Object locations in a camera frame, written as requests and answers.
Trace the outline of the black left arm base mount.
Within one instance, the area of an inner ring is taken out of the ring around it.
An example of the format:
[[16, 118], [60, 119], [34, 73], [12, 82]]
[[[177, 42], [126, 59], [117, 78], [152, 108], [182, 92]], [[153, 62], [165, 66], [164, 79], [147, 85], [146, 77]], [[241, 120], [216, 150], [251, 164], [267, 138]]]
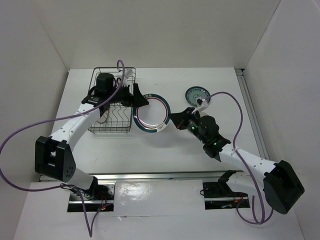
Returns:
[[[116, 184], [108, 182], [106, 185], [107, 192], [99, 193], [98, 197], [88, 196], [84, 192], [82, 197], [84, 200], [85, 209], [89, 213], [96, 212], [98, 208], [102, 208], [102, 212], [113, 212], [114, 211], [114, 196]], [[82, 200], [78, 193], [75, 190], [72, 190], [69, 195], [68, 213], [83, 213]]]

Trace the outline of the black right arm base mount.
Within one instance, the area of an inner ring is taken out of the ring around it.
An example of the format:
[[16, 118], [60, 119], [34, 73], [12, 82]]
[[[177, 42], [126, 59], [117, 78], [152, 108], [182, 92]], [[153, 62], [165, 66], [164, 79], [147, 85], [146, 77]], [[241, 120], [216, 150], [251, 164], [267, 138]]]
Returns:
[[218, 182], [203, 182], [202, 186], [199, 194], [204, 197], [206, 210], [235, 209], [238, 203], [240, 208], [250, 208], [246, 193], [223, 190]]

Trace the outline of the white plate orange sunburst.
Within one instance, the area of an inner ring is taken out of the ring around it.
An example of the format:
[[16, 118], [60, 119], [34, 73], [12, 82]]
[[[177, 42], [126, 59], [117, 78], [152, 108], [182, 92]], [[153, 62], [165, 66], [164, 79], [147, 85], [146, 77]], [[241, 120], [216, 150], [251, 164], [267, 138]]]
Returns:
[[101, 117], [99, 120], [97, 120], [97, 122], [99, 124], [105, 124], [108, 121], [108, 117], [109, 117], [109, 113], [110, 110], [107, 110]]

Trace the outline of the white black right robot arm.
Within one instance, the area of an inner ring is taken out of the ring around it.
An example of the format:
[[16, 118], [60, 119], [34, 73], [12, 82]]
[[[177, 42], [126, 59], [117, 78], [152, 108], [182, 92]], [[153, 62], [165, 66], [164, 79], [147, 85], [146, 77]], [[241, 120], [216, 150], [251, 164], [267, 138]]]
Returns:
[[293, 167], [284, 160], [274, 162], [232, 146], [220, 133], [214, 117], [200, 115], [193, 107], [171, 113], [170, 120], [178, 130], [188, 130], [203, 144], [203, 150], [212, 159], [236, 167], [247, 175], [228, 170], [218, 184], [223, 196], [233, 192], [256, 195], [256, 186], [262, 188], [268, 205], [280, 214], [287, 214], [305, 189]]

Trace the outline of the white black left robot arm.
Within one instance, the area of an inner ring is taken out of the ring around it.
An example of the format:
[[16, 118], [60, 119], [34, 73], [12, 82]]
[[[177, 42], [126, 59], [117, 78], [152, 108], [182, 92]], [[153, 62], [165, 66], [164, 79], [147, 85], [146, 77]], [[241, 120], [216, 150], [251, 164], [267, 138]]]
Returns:
[[97, 179], [76, 167], [73, 150], [88, 130], [110, 109], [111, 104], [119, 103], [124, 107], [143, 107], [149, 102], [143, 97], [138, 84], [128, 85], [132, 70], [119, 71], [120, 77], [102, 72], [97, 75], [95, 86], [75, 113], [60, 129], [48, 137], [40, 136], [35, 142], [36, 173], [78, 187], [88, 200], [97, 197]]

